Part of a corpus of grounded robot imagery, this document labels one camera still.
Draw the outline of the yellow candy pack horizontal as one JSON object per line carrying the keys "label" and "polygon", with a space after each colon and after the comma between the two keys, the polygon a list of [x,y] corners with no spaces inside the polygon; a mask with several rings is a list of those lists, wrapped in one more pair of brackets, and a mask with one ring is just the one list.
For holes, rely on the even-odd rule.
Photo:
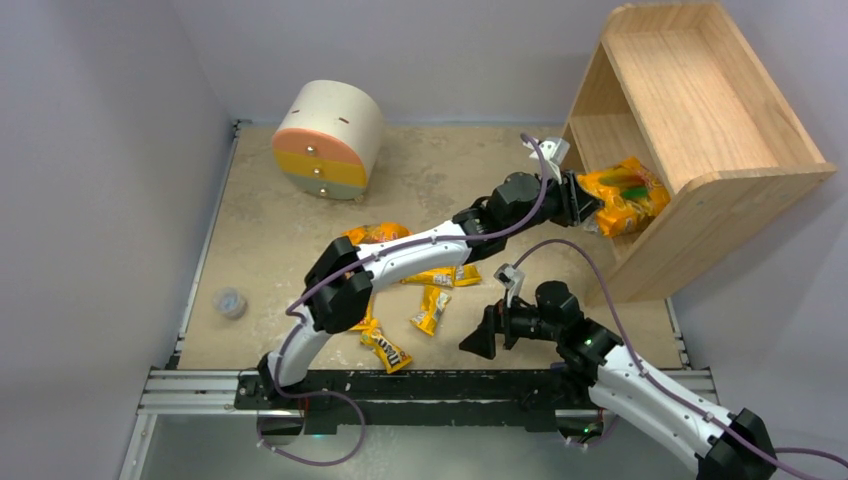
{"label": "yellow candy pack horizontal", "polygon": [[453,288],[455,271],[455,267],[438,267],[403,278],[401,283]]}

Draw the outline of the large orange candy bag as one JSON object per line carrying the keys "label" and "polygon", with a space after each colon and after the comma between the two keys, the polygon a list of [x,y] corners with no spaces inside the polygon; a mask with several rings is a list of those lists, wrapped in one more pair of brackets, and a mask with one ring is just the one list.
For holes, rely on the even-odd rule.
{"label": "large orange candy bag", "polygon": [[667,188],[636,157],[577,175],[578,184],[602,206],[593,215],[596,230],[608,238],[641,232],[671,201]]}
{"label": "large orange candy bag", "polygon": [[343,233],[354,246],[376,244],[397,240],[411,235],[412,232],[396,222],[381,222],[362,225]]}

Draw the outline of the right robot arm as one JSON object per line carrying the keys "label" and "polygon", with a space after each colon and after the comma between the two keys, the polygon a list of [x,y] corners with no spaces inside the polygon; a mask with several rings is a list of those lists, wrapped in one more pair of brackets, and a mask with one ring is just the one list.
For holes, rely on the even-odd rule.
{"label": "right robot arm", "polygon": [[496,338],[551,341],[562,371],[596,406],[626,420],[662,445],[699,479],[768,479],[775,449],[763,420],[732,413],[631,355],[613,331],[588,318],[561,281],[546,281],[534,303],[519,297],[485,307],[461,350],[492,359]]}

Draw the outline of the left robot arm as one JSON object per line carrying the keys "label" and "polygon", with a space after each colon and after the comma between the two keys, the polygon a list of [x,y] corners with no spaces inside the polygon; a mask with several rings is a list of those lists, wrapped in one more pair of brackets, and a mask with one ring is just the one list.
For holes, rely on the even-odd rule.
{"label": "left robot arm", "polygon": [[257,366],[267,395],[303,381],[328,340],[365,316],[375,293],[434,268],[492,257],[510,237],[545,222],[578,226],[601,207],[572,171],[560,179],[516,172],[430,230],[359,246],[346,236],[336,238],[306,274],[301,297],[286,310],[295,319],[293,328]]}

